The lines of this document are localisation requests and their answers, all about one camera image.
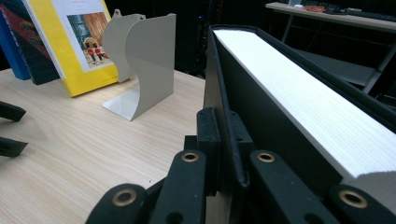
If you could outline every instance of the light wood desk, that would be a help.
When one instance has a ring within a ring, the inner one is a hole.
[[[344,25],[396,34],[396,22],[393,21],[380,21],[350,15],[330,15],[326,13],[316,13],[299,9],[297,7],[289,7],[287,4],[281,4],[278,2],[266,4],[265,7],[271,8],[274,12],[289,15],[289,20],[282,36],[282,42],[284,43],[288,37],[294,16],[305,17],[313,20],[335,22]],[[382,75],[382,72],[389,63],[390,59],[396,53],[396,39],[393,43],[393,46],[389,49],[388,54],[385,55],[381,64],[379,64],[376,68],[342,62],[304,51],[299,52],[312,62],[320,64],[320,66],[326,68],[332,74],[344,79],[345,81],[363,86],[363,91],[368,93]]]
[[[36,86],[0,72],[0,101],[27,111],[0,119],[0,136],[29,143],[0,157],[0,223],[84,223],[109,189],[166,177],[184,136],[196,134],[205,81],[175,72],[175,92],[133,121],[101,106],[133,85],[69,98],[61,80]]]

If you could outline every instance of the book spine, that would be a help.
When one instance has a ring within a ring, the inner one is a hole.
[[[30,6],[29,0],[21,0],[21,1],[23,2],[27,12],[29,13],[29,16],[32,19],[32,22],[35,25],[35,28],[36,28],[38,34],[40,35],[44,46],[47,49],[49,57],[51,58],[54,66],[55,66],[56,71],[58,72],[60,78],[64,79],[65,78],[64,71],[62,70],[61,66],[59,65],[59,63],[58,63],[58,61],[57,61],[57,59],[55,57],[55,54],[54,54],[52,48],[50,47],[50,43],[49,43],[48,39],[46,38],[46,36],[44,34],[44,31],[43,31],[43,29],[42,29],[42,27],[40,25],[40,22],[38,21],[37,17],[35,16],[35,13],[33,12],[32,8]]]
[[[15,35],[9,26],[7,17],[3,10],[3,6],[0,3],[0,46],[2,47],[9,65],[16,78],[21,80],[30,79],[30,73],[21,49],[19,48],[18,42],[16,41]]]

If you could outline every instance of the book cover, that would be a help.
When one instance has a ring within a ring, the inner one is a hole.
[[[59,78],[23,2],[2,0],[1,10],[33,83],[41,85]]]
[[[103,50],[102,33],[111,20],[103,0],[22,0],[69,96],[118,81]]]
[[[6,59],[11,66],[11,69],[16,78],[21,80],[30,79],[30,74],[23,60],[20,50],[14,41],[6,19],[3,17],[2,11],[0,11],[0,46],[6,56]]]

